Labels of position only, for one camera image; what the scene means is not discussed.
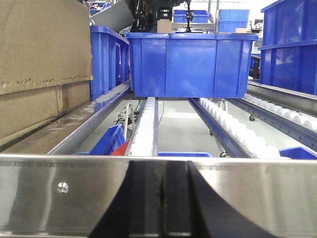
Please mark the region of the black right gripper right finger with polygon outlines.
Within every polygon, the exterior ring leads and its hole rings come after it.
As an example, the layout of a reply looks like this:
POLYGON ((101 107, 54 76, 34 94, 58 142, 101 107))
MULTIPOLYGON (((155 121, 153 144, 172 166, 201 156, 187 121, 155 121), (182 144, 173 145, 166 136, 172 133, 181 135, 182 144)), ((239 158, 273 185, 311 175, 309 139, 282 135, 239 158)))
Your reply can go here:
POLYGON ((168 161, 164 188, 166 238, 269 238, 208 185, 193 162, 168 161))

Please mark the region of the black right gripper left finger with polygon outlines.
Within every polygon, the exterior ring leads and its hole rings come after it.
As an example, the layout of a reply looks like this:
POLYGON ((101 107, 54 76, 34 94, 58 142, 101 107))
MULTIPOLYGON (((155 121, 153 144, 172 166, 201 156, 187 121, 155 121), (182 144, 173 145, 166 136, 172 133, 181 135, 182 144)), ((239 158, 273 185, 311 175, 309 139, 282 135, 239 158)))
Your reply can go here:
POLYGON ((153 161, 130 161, 121 186, 90 238, 159 238, 159 180, 153 161))

